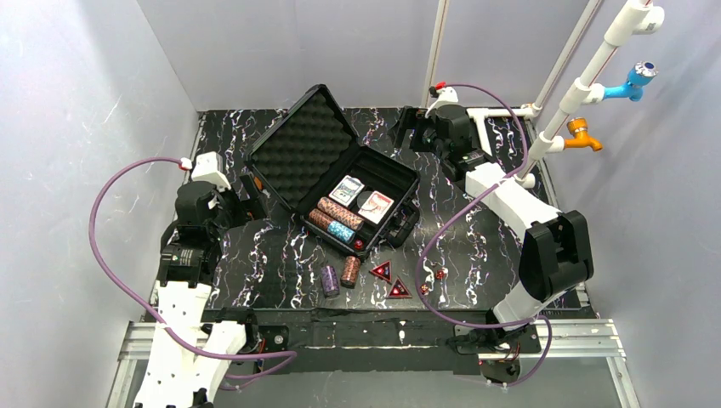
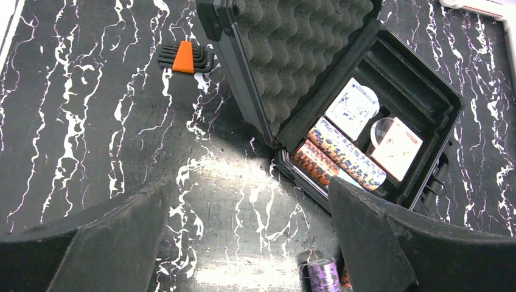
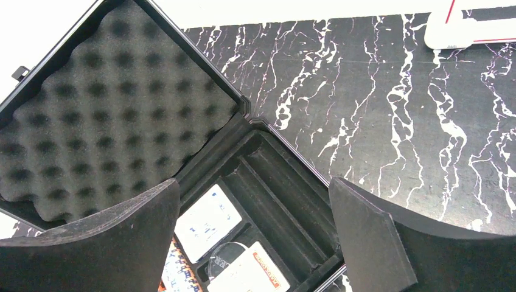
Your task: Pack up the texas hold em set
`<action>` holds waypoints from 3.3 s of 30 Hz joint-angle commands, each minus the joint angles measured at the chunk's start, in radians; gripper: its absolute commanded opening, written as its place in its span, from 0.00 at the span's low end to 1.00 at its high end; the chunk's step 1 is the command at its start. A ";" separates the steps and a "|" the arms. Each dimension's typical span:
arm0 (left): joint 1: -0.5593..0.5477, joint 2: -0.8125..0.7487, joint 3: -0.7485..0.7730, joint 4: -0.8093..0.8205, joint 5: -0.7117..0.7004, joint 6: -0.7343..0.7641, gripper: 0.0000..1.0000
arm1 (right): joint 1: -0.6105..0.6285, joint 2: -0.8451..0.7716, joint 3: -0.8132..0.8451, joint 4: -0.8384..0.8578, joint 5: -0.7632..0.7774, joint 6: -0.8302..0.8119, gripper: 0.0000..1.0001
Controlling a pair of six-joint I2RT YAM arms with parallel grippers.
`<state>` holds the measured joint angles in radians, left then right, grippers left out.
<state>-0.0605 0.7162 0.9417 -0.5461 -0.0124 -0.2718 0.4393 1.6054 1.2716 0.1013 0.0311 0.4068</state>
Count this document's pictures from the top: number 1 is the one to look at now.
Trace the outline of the black foam-lined poker case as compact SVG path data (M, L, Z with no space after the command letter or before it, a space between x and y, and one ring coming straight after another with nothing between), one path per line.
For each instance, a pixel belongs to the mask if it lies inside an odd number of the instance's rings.
M252 144L244 162L288 213L344 255L364 260L381 242L402 247L420 218L413 202L418 172L362 144L325 84L309 88ZM364 243L361 249L309 219L321 198L346 176L393 202L379 222L365 220L355 231L355 240Z

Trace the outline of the purple poker chip stack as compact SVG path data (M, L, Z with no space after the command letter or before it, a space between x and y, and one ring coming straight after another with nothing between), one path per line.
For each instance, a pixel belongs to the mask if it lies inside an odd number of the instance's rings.
M321 286L325 298L334 298L340 293L337 272L331 265L321 268Z

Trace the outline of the brown black chip stack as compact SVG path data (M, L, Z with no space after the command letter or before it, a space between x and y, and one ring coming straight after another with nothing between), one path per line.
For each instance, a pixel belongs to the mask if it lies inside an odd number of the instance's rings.
M361 261L354 256L345 259L343 273L340 276L340 284L343 287L354 288L361 268Z

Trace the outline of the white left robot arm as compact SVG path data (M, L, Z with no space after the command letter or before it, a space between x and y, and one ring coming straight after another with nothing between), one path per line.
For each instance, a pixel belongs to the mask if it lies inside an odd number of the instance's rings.
M157 310L135 407L211 407L230 368L228 355L257 352L262 342L250 309L207 312L224 234L266 212L258 192L238 197L219 171L197 171L177 191L176 233L161 250Z

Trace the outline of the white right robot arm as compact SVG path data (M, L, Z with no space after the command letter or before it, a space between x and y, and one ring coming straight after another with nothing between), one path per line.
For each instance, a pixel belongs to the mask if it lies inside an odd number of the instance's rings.
M485 124L457 103L430 109L405 106L390 136L396 147L412 132L410 147L429 152L444 174L473 198L481 197L521 240L519 281L461 339L487 347L508 342L531 318L593 277L588 221L561 212L506 175L484 134Z

